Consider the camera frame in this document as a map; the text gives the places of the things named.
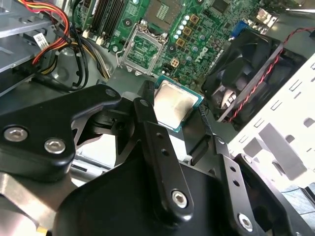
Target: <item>black fan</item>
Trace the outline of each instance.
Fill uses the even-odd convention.
[[[247,89],[249,82],[266,64],[279,44],[280,41],[250,29],[244,30],[232,41],[201,87],[209,109],[217,119],[227,120],[234,114],[242,100],[234,104],[226,117],[222,117],[239,94]],[[235,127],[244,127],[305,61],[304,57],[284,50],[272,72],[234,119]]]

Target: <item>dell logo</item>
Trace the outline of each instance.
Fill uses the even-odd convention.
[[[197,59],[196,59],[196,62],[201,62],[201,60],[202,60],[203,57],[206,55],[206,52],[207,52],[208,50],[209,50],[208,48],[203,47],[202,52],[199,54],[199,56],[198,56]]]

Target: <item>motherboard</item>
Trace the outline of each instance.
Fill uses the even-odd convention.
[[[84,37],[115,53],[129,72],[165,75],[196,89],[259,2],[84,0],[75,19]]]

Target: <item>red wire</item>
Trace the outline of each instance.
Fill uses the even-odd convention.
[[[301,33],[304,31],[308,31],[308,30],[315,30],[315,27],[311,27],[311,28],[302,28],[302,29],[296,29],[295,31],[293,31],[291,34],[288,35],[288,37],[285,39],[285,41],[283,42],[283,44],[285,45],[289,39],[294,36],[296,33]],[[232,122],[237,115],[239,114],[239,112],[242,110],[242,108],[244,107],[244,105],[248,102],[249,98],[251,97],[251,95],[253,93],[256,92],[257,88],[259,87],[259,85],[261,85],[261,83],[265,80],[265,78],[267,77],[267,75],[269,75],[272,72],[272,69],[275,67],[275,65],[278,63],[279,59],[280,59],[280,55],[282,54],[282,52],[284,51],[284,49],[282,48],[280,50],[280,52],[277,54],[275,60],[270,64],[270,66],[268,67],[268,69],[266,70],[266,72],[262,75],[261,79],[259,80],[259,82],[255,85],[254,88],[252,88],[251,92],[247,95],[247,97],[243,100],[243,102],[241,103],[241,105],[239,106],[239,108],[234,112],[233,116],[229,119],[229,122]]]
[[[34,12],[34,13],[37,13],[37,12],[41,12],[41,11],[46,11],[46,12],[54,12],[56,14],[58,14],[61,19],[64,21],[65,23],[65,30],[64,30],[64,34],[68,36],[69,34],[69,22],[67,20],[67,17],[66,15],[60,10],[58,9],[57,7],[55,7],[54,5],[52,4],[49,4],[49,3],[45,3],[45,2],[41,2],[41,3],[38,3],[38,5],[42,5],[42,6],[47,6],[47,7],[50,7],[50,8],[53,8],[54,10],[52,9],[38,9],[38,10],[33,10],[31,9],[28,4],[32,4],[32,5],[36,5],[36,3],[34,2],[28,2],[26,0],[22,0],[24,6],[27,8],[27,10],[29,10],[30,12]],[[40,57],[44,54],[44,52],[46,52],[47,50],[49,49],[53,49],[53,48],[56,48],[58,46],[61,46],[62,44],[65,43],[65,40],[64,39],[61,39],[59,38],[56,42],[54,42],[53,44],[49,45],[47,48],[45,48],[43,51],[41,51],[36,57],[35,59],[33,60],[32,64],[36,64]]]

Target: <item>ram slot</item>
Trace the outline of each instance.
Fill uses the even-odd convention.
[[[105,17],[106,14],[106,8],[108,6],[110,0],[101,0],[99,1],[99,4],[97,6],[97,10],[95,12],[93,22],[91,25],[91,32],[98,32],[100,29],[100,26],[102,24],[102,20]]]
[[[113,0],[110,10],[108,11],[107,20],[103,27],[103,32],[106,38],[110,38],[115,30],[117,22],[121,17],[121,13],[124,9],[126,1],[124,0]]]

